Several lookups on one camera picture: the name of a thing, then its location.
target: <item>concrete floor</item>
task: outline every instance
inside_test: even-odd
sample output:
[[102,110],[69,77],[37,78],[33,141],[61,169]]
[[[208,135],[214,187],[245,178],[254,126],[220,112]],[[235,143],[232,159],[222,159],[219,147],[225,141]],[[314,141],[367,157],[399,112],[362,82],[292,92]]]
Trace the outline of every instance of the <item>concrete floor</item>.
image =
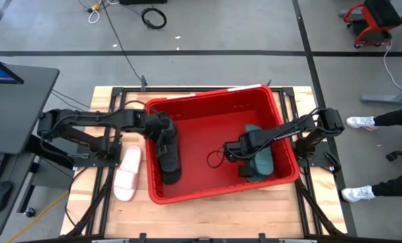
[[[5,1],[9,0],[0,0],[0,9]],[[397,11],[402,11],[402,1],[392,2]],[[354,3],[357,1],[299,0],[313,51],[385,51],[385,47],[353,48],[352,34],[336,14]],[[304,50],[291,1],[169,0],[168,4],[155,6],[168,18],[163,30],[148,30],[139,16],[120,5],[108,8],[125,50]],[[132,9],[140,12],[145,7]],[[0,51],[118,51],[103,11],[101,17],[97,24],[89,24],[88,14],[76,0],[12,0],[0,21]],[[402,25],[393,36],[391,51],[402,51]],[[242,85],[272,80],[271,84],[278,86],[312,86],[305,55],[156,55],[130,59],[149,85]],[[0,61],[59,68],[55,89],[83,103],[90,103],[98,85],[139,85],[122,56],[13,56],[0,57]],[[338,109],[342,118],[380,115],[402,108],[359,102],[361,93],[399,93],[381,57],[315,57],[314,61],[326,104]],[[402,57],[389,57],[387,61],[402,85]],[[51,97],[45,110],[57,107],[67,106]],[[402,158],[394,163],[384,158],[392,150],[402,150],[402,127],[377,132],[347,129],[336,141],[347,186],[376,184],[402,175]],[[39,188],[29,206],[41,211],[63,193]],[[62,201],[54,206],[18,240],[57,237],[64,204]],[[402,239],[402,198],[358,202],[351,205],[351,210],[359,236]],[[13,213],[0,242],[30,221]]]

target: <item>black pants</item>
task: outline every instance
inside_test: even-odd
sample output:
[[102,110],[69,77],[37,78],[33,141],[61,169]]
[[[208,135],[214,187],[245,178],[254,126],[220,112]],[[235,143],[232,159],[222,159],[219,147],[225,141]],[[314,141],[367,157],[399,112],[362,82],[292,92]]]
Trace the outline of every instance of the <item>black pants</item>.
[[[375,126],[402,125],[402,110],[393,111],[374,118]],[[375,196],[402,196],[402,176],[372,186]]]

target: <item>white slide sandal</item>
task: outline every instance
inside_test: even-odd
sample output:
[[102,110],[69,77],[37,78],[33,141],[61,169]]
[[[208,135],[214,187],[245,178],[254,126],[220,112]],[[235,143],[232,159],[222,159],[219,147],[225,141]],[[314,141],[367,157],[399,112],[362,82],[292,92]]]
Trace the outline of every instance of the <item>white slide sandal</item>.
[[134,197],[141,164],[141,148],[130,146],[115,173],[113,190],[117,199],[129,201]]

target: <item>red basket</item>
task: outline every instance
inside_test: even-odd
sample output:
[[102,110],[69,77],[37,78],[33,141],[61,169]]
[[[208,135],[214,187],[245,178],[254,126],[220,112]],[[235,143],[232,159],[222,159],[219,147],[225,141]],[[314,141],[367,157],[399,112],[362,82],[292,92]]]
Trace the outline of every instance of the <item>red basket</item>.
[[[261,182],[249,182],[238,176],[238,167],[243,162],[225,160],[217,169],[207,165],[209,152],[221,148],[224,142],[236,141],[245,132],[246,124],[263,129],[282,124],[272,92],[264,85],[201,92],[176,99],[152,99],[147,105],[168,114],[179,132],[181,178],[172,185],[163,184],[156,147],[146,140],[148,193],[157,204],[285,184],[298,178],[299,168],[289,139],[272,144],[275,170]],[[212,155],[209,162],[215,165],[220,158]]]

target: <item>red stool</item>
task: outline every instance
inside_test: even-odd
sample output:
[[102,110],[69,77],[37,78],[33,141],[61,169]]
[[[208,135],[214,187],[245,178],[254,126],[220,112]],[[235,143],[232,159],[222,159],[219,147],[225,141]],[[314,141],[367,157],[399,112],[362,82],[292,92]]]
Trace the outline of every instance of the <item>red stool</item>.
[[[352,11],[361,8],[363,20],[350,20]],[[365,0],[364,3],[354,5],[348,10],[343,21],[352,27],[355,35],[355,48],[363,45],[381,46],[387,43],[392,36],[389,30],[402,24],[402,19],[396,9],[387,0]]]

